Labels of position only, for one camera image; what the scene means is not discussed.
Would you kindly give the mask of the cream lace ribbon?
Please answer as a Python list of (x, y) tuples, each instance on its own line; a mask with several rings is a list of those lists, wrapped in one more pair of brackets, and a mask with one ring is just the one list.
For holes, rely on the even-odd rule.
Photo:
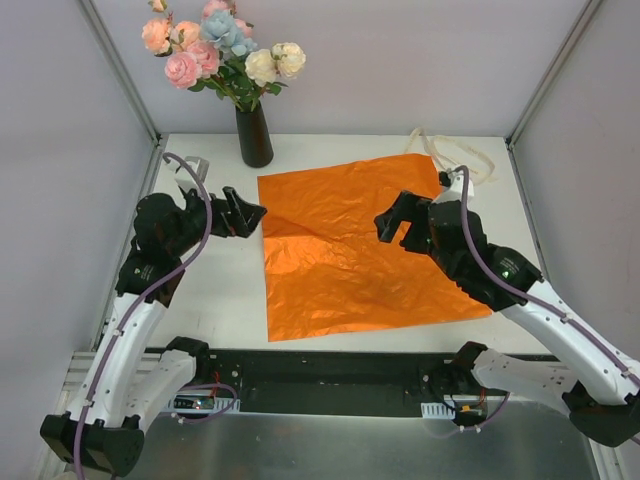
[(496, 165), (486, 153), (451, 136), (429, 135), (424, 127), (417, 127), (409, 134), (403, 153), (424, 153), (438, 172), (467, 166), (476, 186), (497, 180)]

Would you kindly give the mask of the dark orange tissue paper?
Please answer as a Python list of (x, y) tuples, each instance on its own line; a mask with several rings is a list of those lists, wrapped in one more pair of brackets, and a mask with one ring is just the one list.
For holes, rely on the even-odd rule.
[(297, 340), (487, 317), (428, 256), (378, 240), (408, 190), (440, 191), (430, 157), (401, 154), (261, 176), (268, 339)]

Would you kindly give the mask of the white and pink flower stem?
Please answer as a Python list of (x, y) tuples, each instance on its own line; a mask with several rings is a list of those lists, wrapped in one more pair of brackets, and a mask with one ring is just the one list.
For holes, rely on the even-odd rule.
[(297, 78), (307, 63), (305, 51), (294, 42), (276, 43), (260, 49), (245, 60), (245, 74), (251, 84), (247, 109), (253, 112), (264, 95), (279, 95), (286, 81)]

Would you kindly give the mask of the small pink rose stem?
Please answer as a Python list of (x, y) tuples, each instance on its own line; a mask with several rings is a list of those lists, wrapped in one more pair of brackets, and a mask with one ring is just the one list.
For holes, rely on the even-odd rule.
[(233, 70), (225, 65), (222, 53), (210, 42), (196, 41), (185, 51), (171, 54), (164, 74), (177, 89), (191, 92), (210, 89), (219, 99), (229, 98), (237, 109), (242, 109), (233, 86)]

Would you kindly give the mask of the pink and blue flower bouquet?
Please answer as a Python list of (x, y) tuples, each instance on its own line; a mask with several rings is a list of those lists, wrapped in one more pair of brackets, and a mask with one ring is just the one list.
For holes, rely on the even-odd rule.
[(215, 74), (219, 91), (241, 112), (251, 112), (258, 103), (259, 89), (246, 73), (245, 62), (257, 44), (236, 23), (228, 10), (217, 10), (201, 22), (201, 37), (218, 51), (220, 66)]

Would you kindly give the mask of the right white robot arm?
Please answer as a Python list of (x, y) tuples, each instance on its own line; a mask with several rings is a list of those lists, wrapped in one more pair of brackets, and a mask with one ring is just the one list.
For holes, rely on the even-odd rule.
[(541, 403), (583, 435), (608, 447), (639, 440), (639, 363), (614, 347), (560, 297), (550, 281), (518, 251), (493, 244), (469, 208), (473, 182), (466, 166), (442, 172), (434, 199), (401, 192), (376, 216), (379, 241), (400, 242), (429, 256), (471, 299), (516, 323), (561, 363), (560, 368), (519, 360), (484, 344), (466, 343), (449, 364), (461, 394), (501, 390)]

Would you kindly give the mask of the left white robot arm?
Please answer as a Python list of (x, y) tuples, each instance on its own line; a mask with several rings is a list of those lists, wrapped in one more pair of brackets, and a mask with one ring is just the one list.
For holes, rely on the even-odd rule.
[(220, 196), (204, 185), (209, 163), (200, 157), (162, 157), (185, 201), (152, 193), (136, 205), (134, 235), (120, 268), (106, 329), (75, 397), (61, 414), (46, 416), (40, 436), (75, 476), (98, 471), (127, 476), (145, 435), (182, 390), (237, 390), (214, 374), (206, 342), (177, 336), (141, 381), (135, 379), (147, 344), (166, 315), (187, 268), (208, 240), (248, 238), (267, 210), (226, 186)]

